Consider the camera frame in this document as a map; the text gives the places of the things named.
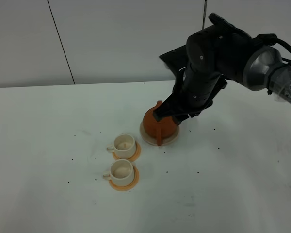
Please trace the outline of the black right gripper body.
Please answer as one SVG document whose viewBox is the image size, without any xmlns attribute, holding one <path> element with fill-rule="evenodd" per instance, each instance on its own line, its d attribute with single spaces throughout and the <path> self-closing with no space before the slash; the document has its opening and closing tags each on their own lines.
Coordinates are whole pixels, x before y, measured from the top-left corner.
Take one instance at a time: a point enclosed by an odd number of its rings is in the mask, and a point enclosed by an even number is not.
<svg viewBox="0 0 291 233">
<path fill-rule="evenodd" d="M 240 82 L 252 55 L 252 38 L 234 26 L 212 25 L 187 39 L 187 65 L 177 76 L 172 113 L 194 117 L 212 105 L 230 79 Z"/>
</svg>

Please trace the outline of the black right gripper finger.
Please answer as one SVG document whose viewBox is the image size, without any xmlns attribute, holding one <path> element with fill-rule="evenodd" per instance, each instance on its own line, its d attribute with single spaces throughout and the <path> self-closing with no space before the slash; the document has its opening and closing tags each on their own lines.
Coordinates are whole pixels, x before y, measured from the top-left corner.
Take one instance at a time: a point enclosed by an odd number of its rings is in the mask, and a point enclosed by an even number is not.
<svg viewBox="0 0 291 233">
<path fill-rule="evenodd" d="M 189 118 L 194 118 L 196 116 L 199 116 L 200 112 L 195 112 L 195 113 L 185 113 L 185 114 L 181 114 L 181 115 L 176 115 L 173 116 L 173 122 L 176 125 L 180 125 L 183 121 L 189 119 Z"/>
<path fill-rule="evenodd" d="M 162 121 L 167 117 L 184 114 L 181 102 L 178 96 L 171 94 L 158 108 L 153 111 L 153 116 L 156 121 Z"/>
</svg>

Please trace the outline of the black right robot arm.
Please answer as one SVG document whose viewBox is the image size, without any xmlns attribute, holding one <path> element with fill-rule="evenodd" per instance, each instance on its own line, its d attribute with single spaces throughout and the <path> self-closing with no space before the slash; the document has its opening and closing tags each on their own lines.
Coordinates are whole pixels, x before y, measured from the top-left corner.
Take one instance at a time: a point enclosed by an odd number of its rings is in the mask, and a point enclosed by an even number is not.
<svg viewBox="0 0 291 233">
<path fill-rule="evenodd" d="M 175 74 L 172 94 L 158 107 L 156 121 L 171 117 L 180 124 L 212 106 L 232 80 L 252 91 L 267 89 L 291 104 L 291 62 L 274 48 L 274 34 L 250 37 L 232 26 L 212 25 L 192 34 L 185 46 L 161 56 Z"/>
</svg>

